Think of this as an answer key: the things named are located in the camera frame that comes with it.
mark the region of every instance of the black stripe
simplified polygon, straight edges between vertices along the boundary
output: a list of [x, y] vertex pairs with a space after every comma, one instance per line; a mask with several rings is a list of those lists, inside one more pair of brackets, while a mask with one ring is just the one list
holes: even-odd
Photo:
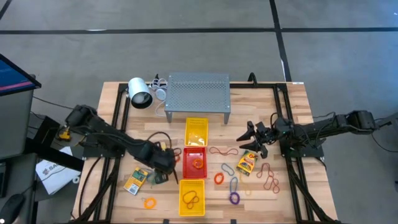
[[398, 27], [282, 28], [282, 32], [398, 32]]
[[285, 72], [285, 81], [291, 82], [292, 76], [290, 75], [289, 63], [287, 62], [285, 44], [279, 24], [278, 11], [276, 9], [275, 0], [269, 0], [269, 4], [271, 5], [272, 18], [274, 20], [274, 25], [275, 25], [275, 34], [276, 34], [276, 39], [278, 41], [280, 59], [284, 63], [283, 68]]
[[0, 34], [192, 34], [275, 32], [274, 28], [176, 28], [176, 29], [104, 29], [104, 30], [0, 30]]
[[0, 19], [4, 16], [4, 14], [6, 13], [8, 6], [10, 6], [12, 0], [7, 0], [6, 3], [4, 4], [4, 6], [2, 7], [1, 11], [0, 11]]

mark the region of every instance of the white lamp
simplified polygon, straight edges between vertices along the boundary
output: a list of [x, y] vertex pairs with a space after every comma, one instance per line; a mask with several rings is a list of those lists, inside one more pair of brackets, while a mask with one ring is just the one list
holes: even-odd
[[132, 78], [129, 81], [128, 92], [132, 106], [137, 109], [148, 108], [154, 102], [149, 88], [142, 78]]

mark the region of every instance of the purple rubber band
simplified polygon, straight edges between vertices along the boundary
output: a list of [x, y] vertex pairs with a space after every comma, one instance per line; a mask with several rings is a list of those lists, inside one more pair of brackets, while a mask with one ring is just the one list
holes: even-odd
[[[234, 202], [234, 201], [232, 200], [232, 196], [233, 196], [233, 195], [236, 195], [237, 198], [238, 198], [236, 202]], [[239, 203], [240, 200], [241, 200], [241, 197], [240, 197], [239, 194], [236, 193], [236, 192], [231, 192], [231, 194], [229, 195], [229, 201], [230, 201], [232, 204], [234, 204], [234, 205], [237, 205], [237, 204]]]

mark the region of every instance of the floor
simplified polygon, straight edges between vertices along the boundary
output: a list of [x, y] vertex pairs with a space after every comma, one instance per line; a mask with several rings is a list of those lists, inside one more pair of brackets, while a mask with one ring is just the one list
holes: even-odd
[[[273, 17], [270, 3], [275, 3], [278, 17]], [[63, 105], [95, 107], [105, 81], [201, 71], [229, 73], [236, 81], [254, 72], [259, 81], [304, 82], [314, 116], [369, 110], [383, 118], [398, 111], [394, 0], [0, 0], [0, 4], [5, 4], [0, 11], [0, 53], [37, 75], [43, 86], [35, 96]], [[133, 29], [274, 25], [276, 32], [133, 34]], [[80, 30], [92, 34], [79, 34]], [[59, 121], [69, 113], [39, 101], [33, 102], [32, 111]], [[382, 146], [398, 150], [396, 134], [384, 128], [374, 137]], [[324, 151], [339, 219], [395, 223], [398, 154], [383, 151], [371, 136], [353, 134], [328, 138]], [[76, 190], [76, 185], [69, 185], [41, 202], [38, 223], [67, 221]]]

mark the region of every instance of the red basket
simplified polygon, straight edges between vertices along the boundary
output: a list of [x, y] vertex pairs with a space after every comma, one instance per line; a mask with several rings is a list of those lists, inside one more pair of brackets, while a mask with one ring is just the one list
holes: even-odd
[[[201, 159], [203, 161], [202, 168], [197, 169], [193, 165], [193, 161], [195, 159]], [[206, 162], [205, 147], [184, 148], [182, 175], [184, 179], [207, 178], [207, 162]]]

